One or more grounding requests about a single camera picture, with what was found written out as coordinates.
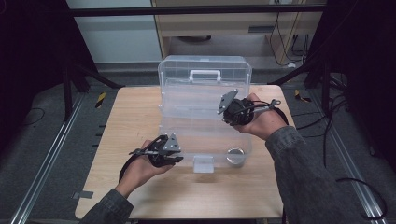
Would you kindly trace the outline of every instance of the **black cable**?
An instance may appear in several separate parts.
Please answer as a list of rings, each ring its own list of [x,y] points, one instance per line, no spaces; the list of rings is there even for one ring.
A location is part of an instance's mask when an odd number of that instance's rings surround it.
[[[296,115],[291,115],[291,116],[292,116],[292,117],[299,117],[299,116],[311,115],[311,114],[320,114],[320,112],[309,112],[309,113],[296,114]]]
[[[304,41],[304,47],[303,49],[294,49],[295,43],[297,42],[299,35],[293,35],[293,43],[291,45],[291,52],[294,56],[305,56],[306,53],[308,52],[308,35],[305,35],[305,41]]]
[[[264,103],[264,104],[247,106],[247,107],[245,107],[245,108],[242,108],[242,109],[240,109],[240,110],[237,110],[237,111],[233,112],[233,114],[236,115],[236,114],[238,114],[238,113],[247,111],[247,110],[249,110],[249,109],[253,109],[253,108],[257,108],[257,107],[264,107],[264,106],[269,105],[268,103],[265,103],[265,102],[263,102],[263,101],[261,101],[261,102]]]
[[[305,57],[308,55],[308,41],[309,41],[309,35],[305,35],[305,42],[304,42],[304,51],[303,51],[303,56],[302,56],[302,63],[305,63]]]
[[[312,138],[312,137],[321,137],[321,136],[323,136],[324,135],[324,133],[323,134],[318,134],[318,135],[308,135],[308,136],[302,136],[303,138]]]
[[[303,127],[298,127],[298,128],[296,128],[296,130],[301,130],[301,129],[305,129],[305,128],[311,127],[311,126],[313,126],[313,125],[319,123],[321,120],[326,119],[326,118],[327,118],[326,116],[323,116],[323,117],[321,117],[320,119],[317,119],[317,120],[315,120],[315,121],[312,122],[312,123],[309,123],[309,124],[307,124],[307,125],[305,125],[305,126],[303,126]]]
[[[330,75],[331,79],[331,84],[335,85],[335,88],[341,91],[345,91],[347,89],[347,85],[344,83],[344,80],[342,79],[342,74],[341,74],[341,80],[338,80],[336,77],[333,77]]]
[[[269,105],[269,103],[267,103],[267,102],[265,102],[265,101],[251,101],[251,102],[253,102],[253,103],[263,103],[263,104]]]
[[[362,216],[364,219],[370,220],[370,221],[376,221],[376,220],[383,219],[383,218],[387,215],[387,212],[388,212],[387,202],[386,202],[385,199],[381,196],[381,194],[379,193],[379,191],[376,190],[376,188],[374,188],[373,186],[369,185],[368,183],[366,183],[366,182],[364,182],[364,181],[362,181],[362,180],[359,180],[359,179],[357,179],[357,178],[351,178],[351,177],[339,178],[339,179],[336,179],[335,181],[336,181],[336,182],[356,181],[356,182],[358,182],[358,183],[361,183],[361,184],[367,186],[372,192],[374,192],[374,193],[381,199],[382,204],[383,204],[383,210],[384,210],[384,211],[382,212],[382,215],[379,216],[379,217],[368,217],[368,216],[366,216],[366,215],[362,215],[362,214],[361,214],[361,216]]]
[[[276,54],[275,54],[275,51],[274,51],[274,48],[273,48],[273,45],[272,45],[272,37],[273,37],[274,31],[275,31],[275,28],[277,27],[277,30],[278,30],[278,32],[279,32],[279,38],[280,38],[280,41],[281,41],[282,46],[283,46],[283,52],[285,53],[286,57],[290,60],[291,63],[299,62],[299,61],[294,61],[294,60],[292,60],[292,59],[289,58],[289,56],[288,56],[288,54],[287,54],[287,52],[286,52],[285,45],[284,45],[284,43],[283,43],[282,36],[280,35],[278,20],[279,20],[279,12],[276,13],[276,20],[275,20],[275,24],[274,24],[274,29],[273,29],[273,31],[271,32],[270,38],[269,38],[270,47],[271,47],[271,50],[272,50],[272,52],[273,52],[273,54],[274,54],[275,61],[276,61],[276,63],[277,63],[278,65],[280,65],[280,66],[288,65],[287,63],[282,64],[282,63],[280,63],[280,62],[277,61]]]
[[[297,62],[299,62],[300,60],[291,59],[291,58],[289,57],[288,53],[286,52],[285,43],[283,42],[282,34],[280,33],[280,29],[279,29],[279,22],[278,22],[278,19],[279,19],[279,12],[278,12],[277,15],[276,15],[276,29],[277,29],[277,33],[279,34],[280,43],[282,44],[283,53],[285,53],[285,56],[290,60],[291,63],[297,63]]]
[[[46,114],[46,111],[42,108],[35,107],[35,108],[30,109],[30,111],[32,111],[32,110],[41,110],[41,112],[43,112],[43,113],[41,114],[41,117],[38,118],[37,120],[30,122],[30,123],[23,123],[22,124],[23,126],[32,125],[32,124],[39,122],[40,120],[42,120],[44,118],[44,115]]]
[[[343,93],[339,94],[338,96],[334,97],[334,99],[332,99],[332,104],[331,104],[331,106],[330,106],[330,112],[329,112],[329,115],[327,116],[327,118],[328,118],[329,120],[328,120],[328,123],[327,123],[327,125],[326,125],[326,129],[325,129],[324,134],[323,134],[323,165],[324,165],[324,167],[326,167],[326,165],[327,165],[327,162],[326,162],[326,154],[327,154],[327,147],[326,147],[326,145],[327,145],[327,133],[329,132],[330,128],[332,127],[332,114],[333,114],[334,112],[336,112],[341,106],[347,104],[347,101],[346,101],[346,100],[343,100],[343,101],[339,102],[337,105],[334,105],[335,100],[336,100],[337,98],[339,98],[339,97],[342,97],[342,96],[344,96]]]

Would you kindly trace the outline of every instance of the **transparent storage box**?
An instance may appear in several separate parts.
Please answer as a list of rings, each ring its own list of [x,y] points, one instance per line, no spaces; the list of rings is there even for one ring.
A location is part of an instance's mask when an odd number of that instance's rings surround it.
[[[159,65],[162,104],[160,134],[175,133],[184,160],[195,173],[242,167],[251,151],[242,134],[218,115],[221,95],[238,89],[248,96],[251,67],[237,56],[168,56]]]

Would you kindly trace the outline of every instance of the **gray carpet floor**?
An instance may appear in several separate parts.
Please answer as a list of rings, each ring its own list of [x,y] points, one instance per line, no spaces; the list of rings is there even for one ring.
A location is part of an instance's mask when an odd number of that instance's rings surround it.
[[[181,49],[174,53],[183,54],[183,52]],[[279,68],[274,66],[273,63],[267,68],[255,66],[254,62],[259,60],[256,58],[252,61],[254,68],[252,83],[267,83],[286,75],[290,71],[290,68]],[[104,71],[102,74],[119,84],[127,86],[158,85],[158,74],[155,71],[140,71],[139,73],[134,71],[117,73]],[[282,87],[296,127],[303,127],[320,118],[319,109],[314,103],[295,99],[294,91],[296,89],[300,90],[302,96],[310,98],[313,97],[313,92],[319,91],[305,90],[300,82],[303,77],[297,77],[291,83]],[[74,98],[78,94],[84,95],[82,106],[29,216],[32,223],[78,221],[74,215],[78,200],[73,199],[72,195],[74,192],[81,191],[84,186],[97,145],[101,139],[101,133],[105,128],[117,95],[117,90],[112,90],[94,79],[88,78],[88,80],[91,84],[88,93],[74,91]],[[104,91],[106,92],[106,98],[102,106],[95,108],[99,94]],[[332,90],[331,96],[335,97],[340,93],[340,91]],[[1,159],[0,222],[7,223],[7,220],[13,216],[20,205],[57,132],[61,128],[63,118],[62,85],[43,91],[35,97],[33,108],[26,117],[25,125],[20,127],[19,133],[8,146],[11,153]],[[333,122],[333,127],[340,133],[348,153],[352,160],[356,162],[364,180],[374,186],[386,200],[389,210],[388,223],[396,223],[396,174],[391,171],[383,158],[370,155],[364,134],[361,132],[353,112],[347,110],[347,106],[334,113]],[[323,134],[325,128],[325,122],[320,122],[300,130],[307,143],[316,147],[318,153],[323,151],[323,136],[312,136]],[[347,176],[331,138],[328,138],[326,148],[327,168],[336,178]],[[342,185],[350,194],[356,195],[350,183],[342,183]],[[356,205],[361,207],[359,198],[355,197],[354,200]],[[241,223],[251,223],[251,220],[240,221]],[[279,223],[279,220],[270,220],[270,223]]]

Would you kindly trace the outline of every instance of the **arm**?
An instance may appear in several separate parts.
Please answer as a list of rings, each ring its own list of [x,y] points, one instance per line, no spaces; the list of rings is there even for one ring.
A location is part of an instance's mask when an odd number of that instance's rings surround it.
[[[142,148],[149,143],[150,141],[147,140]],[[155,175],[163,174],[172,167],[173,165],[166,165],[157,168],[151,164],[147,156],[138,157],[128,166],[120,183],[97,203],[79,223],[124,224],[134,209],[127,200],[129,195]]]
[[[248,99],[258,101],[255,94]],[[276,170],[276,181],[290,223],[362,223],[348,195],[337,186],[315,148],[287,126],[273,110],[235,127],[265,140]]]

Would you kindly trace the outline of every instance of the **person's right hand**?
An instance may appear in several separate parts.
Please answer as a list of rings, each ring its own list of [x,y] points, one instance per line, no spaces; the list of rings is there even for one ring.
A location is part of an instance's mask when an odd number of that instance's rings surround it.
[[[253,101],[255,105],[262,104],[260,102],[255,102],[260,101],[255,93],[251,93],[247,99]],[[287,124],[275,110],[268,110],[255,113],[253,121],[247,125],[236,125],[233,127],[240,133],[251,133],[260,137],[262,140],[267,140],[273,132],[285,126],[287,126]]]
[[[141,148],[145,148],[151,141],[146,140]],[[122,196],[128,196],[135,189],[144,185],[155,175],[161,175],[170,170],[174,165],[165,165],[162,167],[155,167],[149,161],[147,155],[139,156],[126,169],[125,174],[120,183],[115,187]]]

